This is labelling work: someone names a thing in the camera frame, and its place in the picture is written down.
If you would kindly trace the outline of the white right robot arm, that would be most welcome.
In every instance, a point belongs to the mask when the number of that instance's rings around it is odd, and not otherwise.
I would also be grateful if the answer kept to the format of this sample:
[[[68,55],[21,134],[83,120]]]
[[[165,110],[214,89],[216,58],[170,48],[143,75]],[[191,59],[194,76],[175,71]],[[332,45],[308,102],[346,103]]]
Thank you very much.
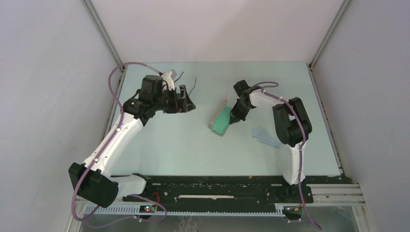
[[[283,178],[288,183],[281,189],[282,198],[294,202],[301,195],[300,188],[304,176],[303,158],[305,144],[312,132],[312,124],[303,102],[295,97],[286,100],[266,91],[270,86],[255,84],[249,86],[245,80],[234,84],[238,96],[235,105],[229,113],[229,125],[246,120],[251,109],[269,107],[273,114],[275,131],[279,141],[290,150]]]

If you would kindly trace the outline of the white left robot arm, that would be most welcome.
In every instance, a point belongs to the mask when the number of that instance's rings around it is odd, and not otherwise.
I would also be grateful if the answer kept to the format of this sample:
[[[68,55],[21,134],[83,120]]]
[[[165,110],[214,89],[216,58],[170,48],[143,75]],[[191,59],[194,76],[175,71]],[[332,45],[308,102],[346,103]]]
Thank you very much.
[[[196,108],[189,98],[185,85],[175,87],[172,75],[147,75],[141,88],[127,99],[114,126],[81,164],[73,163],[68,170],[75,191],[101,208],[107,208],[118,197],[134,194],[141,201],[148,201],[153,188],[140,174],[112,176],[115,163],[132,138],[140,132],[158,111],[165,114],[187,113]]]

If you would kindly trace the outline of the light blue cleaning cloth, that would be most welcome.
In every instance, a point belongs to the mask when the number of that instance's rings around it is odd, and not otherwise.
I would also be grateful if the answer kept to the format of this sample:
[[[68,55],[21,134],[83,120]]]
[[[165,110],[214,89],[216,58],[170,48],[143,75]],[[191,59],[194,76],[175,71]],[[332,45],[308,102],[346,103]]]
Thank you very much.
[[[253,127],[251,133],[253,139],[256,139],[260,143],[276,148],[283,148],[283,144],[272,137],[269,132],[262,127]]]

